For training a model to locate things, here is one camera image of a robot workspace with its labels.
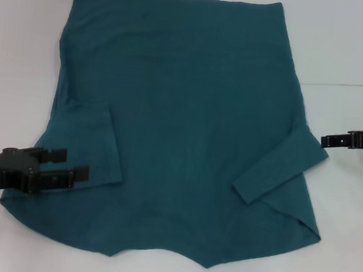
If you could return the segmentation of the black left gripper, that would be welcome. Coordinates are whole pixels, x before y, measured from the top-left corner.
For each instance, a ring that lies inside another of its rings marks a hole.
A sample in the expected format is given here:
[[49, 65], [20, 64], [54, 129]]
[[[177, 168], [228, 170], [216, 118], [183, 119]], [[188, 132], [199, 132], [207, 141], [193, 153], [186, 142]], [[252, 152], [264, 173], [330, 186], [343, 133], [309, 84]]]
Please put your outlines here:
[[44, 190], [73, 188], [76, 182], [88, 181], [88, 166], [40, 172], [41, 164], [66, 162], [67, 153], [64, 148], [5, 148], [0, 153], [0, 190], [13, 188], [35, 194]]

